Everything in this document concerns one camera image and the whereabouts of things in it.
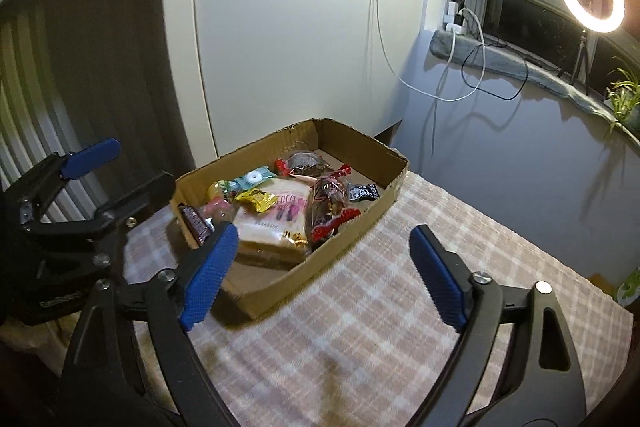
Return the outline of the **pink wafer stick packet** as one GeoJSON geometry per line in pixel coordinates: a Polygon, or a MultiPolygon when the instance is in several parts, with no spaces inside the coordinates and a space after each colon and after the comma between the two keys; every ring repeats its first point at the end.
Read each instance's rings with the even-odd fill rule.
{"type": "Polygon", "coordinates": [[[223,197],[214,197],[206,205],[200,208],[201,216],[212,225],[228,221],[232,222],[235,216],[235,207],[223,197]]]}

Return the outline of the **yellow jelly cup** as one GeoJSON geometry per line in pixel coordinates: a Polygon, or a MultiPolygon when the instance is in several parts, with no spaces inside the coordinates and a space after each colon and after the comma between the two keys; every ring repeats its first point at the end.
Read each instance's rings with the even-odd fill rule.
{"type": "Polygon", "coordinates": [[[226,202],[233,202],[236,194],[239,192],[239,188],[239,184],[235,181],[216,181],[207,189],[207,198],[209,202],[214,199],[223,199],[226,202]]]}

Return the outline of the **chocolate cake red-edged pack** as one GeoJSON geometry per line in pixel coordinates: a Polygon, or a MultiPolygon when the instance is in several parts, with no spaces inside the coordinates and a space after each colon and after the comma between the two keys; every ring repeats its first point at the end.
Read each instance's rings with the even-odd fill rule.
{"type": "Polygon", "coordinates": [[[360,216],[361,211],[349,202],[347,178],[352,167],[341,165],[314,182],[309,196],[306,229],[312,248],[317,248],[346,222],[360,216]]]}

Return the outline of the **snickers bar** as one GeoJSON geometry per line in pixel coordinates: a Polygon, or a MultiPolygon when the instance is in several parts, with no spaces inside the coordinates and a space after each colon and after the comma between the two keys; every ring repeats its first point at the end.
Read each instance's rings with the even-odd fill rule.
{"type": "Polygon", "coordinates": [[[184,224],[196,240],[196,243],[198,243],[198,246],[203,246],[215,230],[213,225],[201,215],[198,208],[186,204],[179,204],[178,210],[184,224]]]}

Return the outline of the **black candy packet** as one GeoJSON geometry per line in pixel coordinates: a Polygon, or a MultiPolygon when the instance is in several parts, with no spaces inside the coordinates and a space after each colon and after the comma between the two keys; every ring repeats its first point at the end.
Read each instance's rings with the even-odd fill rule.
{"type": "Polygon", "coordinates": [[[349,202],[375,202],[381,197],[381,192],[374,183],[347,184],[349,202]]]}

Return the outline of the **potted spider plant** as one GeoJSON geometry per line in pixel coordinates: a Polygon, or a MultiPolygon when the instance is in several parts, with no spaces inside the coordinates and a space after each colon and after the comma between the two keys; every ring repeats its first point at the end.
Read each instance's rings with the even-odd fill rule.
{"type": "Polygon", "coordinates": [[[613,80],[606,87],[606,99],[611,103],[614,121],[608,133],[625,127],[626,121],[639,105],[639,77],[632,71],[617,67],[608,73],[613,80]]]}

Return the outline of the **yellow candy packet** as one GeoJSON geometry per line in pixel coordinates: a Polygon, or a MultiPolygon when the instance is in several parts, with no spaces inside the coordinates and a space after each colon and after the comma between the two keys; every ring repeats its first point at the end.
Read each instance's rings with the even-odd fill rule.
{"type": "Polygon", "coordinates": [[[279,197],[265,192],[259,187],[252,187],[236,195],[235,200],[241,205],[252,208],[257,213],[264,213],[277,204],[279,197]]]}

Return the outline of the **pink sandwich bread pack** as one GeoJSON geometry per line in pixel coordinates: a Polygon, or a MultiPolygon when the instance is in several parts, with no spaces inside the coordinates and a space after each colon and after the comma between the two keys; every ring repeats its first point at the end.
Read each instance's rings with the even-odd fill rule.
{"type": "Polygon", "coordinates": [[[311,187],[293,178],[274,178],[258,187],[279,200],[264,213],[238,202],[233,224],[239,235],[239,262],[286,269],[299,265],[311,251],[306,229],[311,187]]]}

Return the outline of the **white power adapter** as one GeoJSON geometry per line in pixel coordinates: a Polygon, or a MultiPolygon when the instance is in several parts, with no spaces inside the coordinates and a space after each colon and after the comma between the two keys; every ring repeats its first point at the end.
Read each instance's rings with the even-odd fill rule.
{"type": "Polygon", "coordinates": [[[463,6],[456,0],[447,3],[447,9],[442,18],[444,29],[456,35],[465,35],[468,32],[468,24],[463,15],[463,6]]]}

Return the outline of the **green paper bag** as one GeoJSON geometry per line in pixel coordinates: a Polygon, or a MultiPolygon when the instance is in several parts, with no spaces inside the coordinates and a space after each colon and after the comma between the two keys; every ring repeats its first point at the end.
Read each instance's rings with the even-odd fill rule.
{"type": "Polygon", "coordinates": [[[632,271],[616,291],[616,301],[624,308],[631,306],[640,296],[640,268],[632,271]]]}

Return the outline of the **pink plaid tablecloth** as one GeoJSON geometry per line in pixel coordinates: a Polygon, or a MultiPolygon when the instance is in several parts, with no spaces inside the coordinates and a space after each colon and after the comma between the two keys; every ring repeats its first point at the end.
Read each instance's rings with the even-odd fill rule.
{"type": "Polygon", "coordinates": [[[259,321],[219,307],[190,339],[224,402],[245,426],[402,426],[457,336],[414,267],[410,230],[425,223],[473,270],[501,284],[546,281],[572,334],[594,407],[627,362],[631,314],[538,246],[408,173],[383,218],[328,269],[259,321]]]}

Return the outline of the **brown cardboard box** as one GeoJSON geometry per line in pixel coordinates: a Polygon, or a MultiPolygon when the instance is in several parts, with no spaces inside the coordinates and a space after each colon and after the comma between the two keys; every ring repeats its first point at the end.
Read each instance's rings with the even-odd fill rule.
{"type": "Polygon", "coordinates": [[[170,205],[193,248],[230,222],[221,291],[255,320],[382,217],[408,165],[346,124],[309,119],[185,174],[170,205]]]}

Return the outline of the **teal mint candy packet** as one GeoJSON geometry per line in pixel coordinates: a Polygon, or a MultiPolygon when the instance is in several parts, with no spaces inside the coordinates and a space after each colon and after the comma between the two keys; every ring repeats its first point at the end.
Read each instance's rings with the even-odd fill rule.
{"type": "Polygon", "coordinates": [[[257,167],[231,180],[231,190],[236,193],[250,191],[251,188],[258,187],[276,176],[267,166],[257,167]]]}

